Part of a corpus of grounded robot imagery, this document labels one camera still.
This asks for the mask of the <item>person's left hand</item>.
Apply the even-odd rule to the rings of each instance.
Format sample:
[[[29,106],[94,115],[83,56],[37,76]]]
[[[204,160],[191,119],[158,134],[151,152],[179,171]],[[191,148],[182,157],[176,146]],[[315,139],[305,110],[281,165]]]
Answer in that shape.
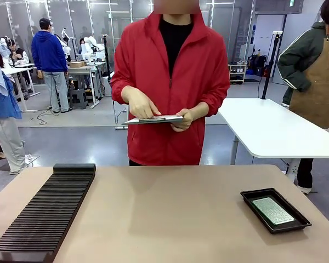
[[[183,118],[181,122],[173,122],[171,127],[175,132],[184,132],[190,128],[192,122],[205,117],[208,111],[209,107],[205,102],[200,102],[191,109],[184,108],[177,113],[177,116]]]

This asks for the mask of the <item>person's right hand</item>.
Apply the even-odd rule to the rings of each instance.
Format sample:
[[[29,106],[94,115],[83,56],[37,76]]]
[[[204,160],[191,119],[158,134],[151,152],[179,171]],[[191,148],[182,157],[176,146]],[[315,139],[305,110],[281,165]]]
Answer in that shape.
[[[121,91],[121,97],[129,105],[130,113],[136,118],[150,119],[162,114],[149,97],[138,88],[125,86]]]

